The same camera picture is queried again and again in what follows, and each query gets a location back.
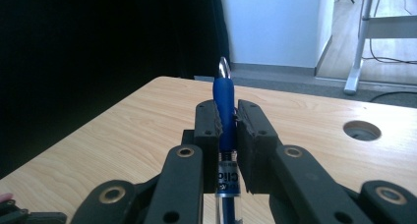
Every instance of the floor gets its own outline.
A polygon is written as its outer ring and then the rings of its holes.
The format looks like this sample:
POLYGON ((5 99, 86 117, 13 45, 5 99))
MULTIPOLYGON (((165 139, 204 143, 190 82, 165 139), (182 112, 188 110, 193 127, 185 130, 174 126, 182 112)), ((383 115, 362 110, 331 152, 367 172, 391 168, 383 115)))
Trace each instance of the floor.
MULTIPOLYGON (((375 15, 374 0, 371 16, 375 15)), ((320 66, 317 77, 346 80, 356 52, 359 17, 362 0, 335 0, 332 42, 320 66)), ((417 15, 417 0, 381 0, 376 17, 417 15)), ((372 50, 378 57, 417 61, 417 38, 374 39, 372 50)), ((369 40, 365 43, 363 57, 371 57, 369 40)), ((380 63, 364 60, 361 82, 372 84, 401 84, 417 86, 417 65, 380 63)))

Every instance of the wooden table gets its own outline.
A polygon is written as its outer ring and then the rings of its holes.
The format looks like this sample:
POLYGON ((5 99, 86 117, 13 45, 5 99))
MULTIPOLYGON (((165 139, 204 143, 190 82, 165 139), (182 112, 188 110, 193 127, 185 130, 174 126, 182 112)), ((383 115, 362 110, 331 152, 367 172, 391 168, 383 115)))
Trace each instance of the wooden table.
MULTIPOLYGON (((416 109, 236 86, 239 98, 259 104, 281 140, 307 148, 338 183, 359 191, 365 181, 386 180, 417 194, 416 109), (382 136, 349 137, 343 125, 353 120, 374 124, 382 136)), ((2 179, 0 194, 71 220, 99 184, 143 183, 158 174, 207 99, 210 83, 155 79, 2 179)), ((273 222, 268 196, 242 194, 242 211, 245 223, 273 222)), ((213 220, 214 198, 205 195, 204 222, 213 220)))

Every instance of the black cable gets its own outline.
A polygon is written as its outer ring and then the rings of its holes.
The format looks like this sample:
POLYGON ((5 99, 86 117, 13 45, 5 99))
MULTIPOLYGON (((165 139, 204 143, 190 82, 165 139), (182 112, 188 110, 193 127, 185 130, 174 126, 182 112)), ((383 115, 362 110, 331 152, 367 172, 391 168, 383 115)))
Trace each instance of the black cable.
POLYGON ((374 102, 376 99, 378 99, 378 98, 380 98, 380 97, 383 97, 383 96, 386 96, 386 95, 390 95, 390 94, 400 94, 400 93, 409 93, 409 94, 417 94, 417 92, 413 92, 413 91, 394 91, 394 92, 386 92, 386 93, 382 93, 382 94, 379 94, 379 95, 377 95, 377 96, 375 96, 375 97, 373 97, 371 100, 369 100, 369 102, 374 102))
POLYGON ((377 60, 379 62, 382 62, 382 63, 417 64, 417 60, 398 60, 398 59, 393 59, 393 58, 388 58, 388 57, 376 57, 375 54, 374 54, 374 51, 372 49, 372 39, 369 39, 369 49, 371 51, 372 58, 362 57, 362 59, 364 59, 364 60, 375 59, 375 60, 377 60))
MULTIPOLYGON (((375 12, 374 12, 374 17, 377 15, 377 11, 378 11, 378 7, 380 5, 380 1, 381 0, 378 0, 378 2, 377 2, 377 7, 375 8, 375 12)), ((411 12, 409 12, 407 10, 407 0, 403 0, 403 1, 404 1, 404 10, 409 15, 412 15, 411 12)), ((371 60, 371 59, 374 59, 374 60, 377 60, 377 61, 379 61, 381 63, 388 63, 388 64, 395 64, 395 63, 417 64, 417 60, 399 60, 399 59, 393 59, 393 58, 388 58, 388 57, 376 57, 375 54, 374 54, 374 51, 372 49, 372 39, 369 39, 369 49, 371 51, 372 58, 370 58, 370 57, 363 57, 362 56, 362 59, 363 60, 371 60)))

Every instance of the screw hole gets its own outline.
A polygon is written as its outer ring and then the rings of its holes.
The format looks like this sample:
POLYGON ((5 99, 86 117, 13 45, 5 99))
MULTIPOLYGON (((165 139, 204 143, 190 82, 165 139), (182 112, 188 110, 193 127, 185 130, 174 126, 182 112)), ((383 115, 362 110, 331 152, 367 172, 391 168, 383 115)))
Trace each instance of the screw hole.
POLYGON ((180 219, 180 214, 176 211, 170 211, 163 215, 163 221, 165 223, 175 223, 180 219))
POLYGON ((102 203, 114 203, 122 199, 125 194, 126 190, 123 187, 115 186, 102 191, 98 199, 102 203))
POLYGON ((353 223, 352 218, 350 218, 350 216, 347 215, 344 212, 336 212, 334 214, 334 217, 336 218, 337 221, 339 221, 340 223, 343 223, 343 224, 351 224, 351 223, 353 223))
POLYGON ((177 150, 177 155, 180 157, 191 157, 194 154, 194 150, 189 147, 182 147, 177 150))
POLYGON ((388 187, 377 187, 376 193, 380 198, 396 205, 404 205, 407 203, 407 199, 402 193, 388 187))
POLYGON ((303 152, 300 149, 295 148, 295 147, 287 147, 285 148, 284 152, 286 155, 290 157, 295 157, 295 158, 301 157, 303 155, 303 152))

